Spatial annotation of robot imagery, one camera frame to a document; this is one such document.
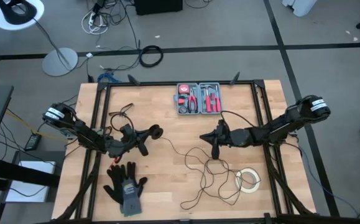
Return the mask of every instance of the masking tape roll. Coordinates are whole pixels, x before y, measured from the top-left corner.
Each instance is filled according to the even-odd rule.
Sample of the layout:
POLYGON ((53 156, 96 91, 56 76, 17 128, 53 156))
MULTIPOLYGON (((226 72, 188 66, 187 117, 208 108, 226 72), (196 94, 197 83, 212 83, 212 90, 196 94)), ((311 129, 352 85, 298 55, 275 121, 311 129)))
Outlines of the masking tape roll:
POLYGON ((260 177, 259 177, 259 174, 254 169, 245 168, 236 174, 235 183, 236 183, 237 188, 241 188, 242 192, 253 193, 260 187, 260 177), (243 173, 248 173, 252 176, 254 183, 256 183, 256 184, 254 184, 254 186, 252 188, 247 189, 247 188, 241 186, 241 183, 243 181, 241 176, 243 173))

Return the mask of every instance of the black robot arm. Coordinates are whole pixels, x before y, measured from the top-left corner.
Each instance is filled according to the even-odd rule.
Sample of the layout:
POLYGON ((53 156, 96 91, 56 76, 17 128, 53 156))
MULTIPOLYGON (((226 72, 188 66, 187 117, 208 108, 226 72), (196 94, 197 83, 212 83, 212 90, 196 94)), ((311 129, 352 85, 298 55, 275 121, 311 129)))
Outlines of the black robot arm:
POLYGON ((329 115, 330 109, 322 97, 306 96, 289 106, 283 115, 263 126, 231 131, 226 121, 221 119, 216 129, 211 133, 202 134, 200 138, 213 146, 211 156, 213 159, 218 159, 219 146, 260 146, 265 142, 276 144, 286 139, 288 133, 306 124, 323 121, 329 115))
POLYGON ((43 120, 66 137, 77 136, 79 145, 103 154, 108 153, 109 157, 116 159, 115 162, 119 162, 122 155, 133 147, 138 147, 141 154, 147 156, 145 140, 148 136, 158 139, 163 134, 163 129, 157 124, 143 131, 133 130, 130 125, 126 124, 119 129, 123 137, 118 141, 109 134, 98 134, 87 127, 86 123, 76 116, 75 110, 64 103, 51 105, 43 114, 43 120))

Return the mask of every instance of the red-handled pliers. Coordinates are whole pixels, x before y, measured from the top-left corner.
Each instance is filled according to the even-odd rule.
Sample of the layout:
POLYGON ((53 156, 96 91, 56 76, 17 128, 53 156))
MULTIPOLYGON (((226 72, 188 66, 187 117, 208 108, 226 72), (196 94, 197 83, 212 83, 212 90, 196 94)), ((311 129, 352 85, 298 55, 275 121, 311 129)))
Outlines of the red-handled pliers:
POLYGON ((190 96, 188 97, 188 112, 191 113, 191 111, 195 110, 195 112, 198 112, 198 102, 196 101, 196 96, 193 94, 193 89, 190 89, 190 96))

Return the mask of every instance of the wooden tabletop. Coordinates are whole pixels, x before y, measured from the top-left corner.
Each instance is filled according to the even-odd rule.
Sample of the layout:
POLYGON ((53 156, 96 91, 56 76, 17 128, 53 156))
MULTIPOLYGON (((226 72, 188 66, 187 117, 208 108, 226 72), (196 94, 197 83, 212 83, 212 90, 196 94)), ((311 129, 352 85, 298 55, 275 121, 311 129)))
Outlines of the wooden tabletop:
MULTIPOLYGON (((76 112, 77 116, 87 125, 91 123, 96 87, 97 84, 93 83, 82 84, 80 87, 76 112)), ((278 80, 266 80, 265 87, 272 116, 275 119, 283 114, 287 107, 282 86, 278 80)), ((202 141, 199 135, 214 130, 218 124, 219 116, 180 116, 175 110, 174 94, 175 86, 114 87, 111 89, 108 112, 119 111, 124 105, 134 103, 134 107, 127 112, 127 115, 132 119, 137 130, 148 129, 153 124, 159 124, 164 129, 163 137, 170 139, 178 152, 184 154, 193 147, 200 147, 210 155, 211 145, 202 141)), ((103 92, 97 120, 98 126, 101 123, 104 97, 103 92)), ((257 125, 256 109, 250 85, 221 85, 221 97, 224 110, 239 113, 251 123, 257 125)), ((262 114, 265 114, 264 106, 262 106, 262 114)), ((249 126, 242 119, 230 114, 226 115, 226 121, 232 130, 249 126)), ((121 127, 126 123, 126 120, 115 117, 113 123, 115 127, 121 127)), ((109 115, 106 126, 110 126, 109 115)), ((118 139, 121 134, 113 131, 113 136, 118 139)), ((296 144, 296 141, 291 137, 287 141, 296 144)), ((130 153, 123 155, 120 163, 136 162, 136 179, 148 178, 141 195, 142 213, 125 218, 120 213, 119 204, 104 191, 104 185, 113 186, 111 179, 106 174, 106 170, 113 160, 107 155, 103 155, 99 169, 93 221, 256 218, 263 217, 263 214, 267 212, 272 217, 275 216, 267 167, 261 146, 247 148, 220 147, 220 159, 228 162, 230 169, 251 167, 257 171, 261 178, 259 190, 252 194, 241 193, 239 200, 233 206, 222 202, 218 198, 203 195, 197 206, 190 210, 184 210, 181 209, 180 203, 196 197, 200 190, 201 174, 198 171, 187 169, 184 164, 184 157, 176 154, 167 140, 148 138, 145 145, 149 151, 148 156, 143 157, 137 149, 134 149, 130 153)), ((76 147, 77 143, 69 146, 67 153, 76 147)), ((314 212, 315 208, 299 151, 288 145, 281 146, 280 150, 289 187, 299 200, 314 212)), ((65 159, 53 218, 62 214, 79 189, 85 152, 86 150, 82 148, 78 149, 65 159)), ((207 160, 206 156, 201 152, 195 151, 191 154, 200 157, 202 161, 207 160)), ((196 159, 188 158, 187 164, 190 164, 192 168, 203 169, 203 164, 200 164, 196 159)), ((209 167, 213 172, 224 171, 218 161, 211 162, 209 167)), ((225 174, 216 176, 213 186, 207 191, 217 195, 218 187, 225 181, 225 177, 225 174)), ((252 182, 251 177, 244 176, 244 178, 252 182)), ((250 187, 247 183, 244 183, 243 186, 250 187)), ((230 174, 228 182, 221 188, 221 195, 228 197, 235 193, 236 190, 234 176, 230 174)), ((282 210, 285 210, 283 194, 279 186, 278 190, 282 210)), ((85 195, 84 217, 86 216, 88 197, 89 193, 85 195)), ((234 199, 235 197, 227 201, 233 203, 234 199)), ((193 204, 186 203, 183 206, 189 207, 191 205, 193 204)))

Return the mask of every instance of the work glove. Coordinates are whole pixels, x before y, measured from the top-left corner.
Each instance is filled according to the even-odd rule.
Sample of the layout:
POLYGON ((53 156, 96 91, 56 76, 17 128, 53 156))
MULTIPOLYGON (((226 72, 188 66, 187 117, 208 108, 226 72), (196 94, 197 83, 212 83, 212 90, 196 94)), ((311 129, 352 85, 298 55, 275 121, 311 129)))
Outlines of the work glove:
POLYGON ((112 179, 114 190, 105 185, 104 189, 111 198, 121 205, 121 212, 125 217, 141 213, 141 203, 139 197, 141 196, 144 184, 148 181, 147 177, 136 182, 136 163, 127 163, 127 174, 124 165, 111 166, 106 171, 112 179))

